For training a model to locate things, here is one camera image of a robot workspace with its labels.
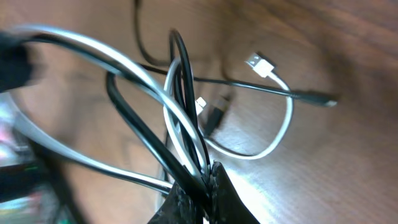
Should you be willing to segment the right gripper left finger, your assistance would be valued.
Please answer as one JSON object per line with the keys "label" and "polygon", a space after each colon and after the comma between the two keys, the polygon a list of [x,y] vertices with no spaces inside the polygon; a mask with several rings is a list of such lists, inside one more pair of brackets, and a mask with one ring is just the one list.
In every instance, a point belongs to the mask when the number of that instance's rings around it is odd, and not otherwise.
{"label": "right gripper left finger", "polygon": [[203,216],[185,191],[173,184],[170,193],[148,224],[203,224]]}

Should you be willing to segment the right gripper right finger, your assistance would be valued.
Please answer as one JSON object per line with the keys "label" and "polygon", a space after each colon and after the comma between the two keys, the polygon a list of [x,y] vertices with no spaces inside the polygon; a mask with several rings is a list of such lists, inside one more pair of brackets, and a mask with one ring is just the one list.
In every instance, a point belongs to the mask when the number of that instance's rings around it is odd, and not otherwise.
{"label": "right gripper right finger", "polygon": [[210,174],[211,224],[259,224],[240,199],[222,163],[215,161]]}

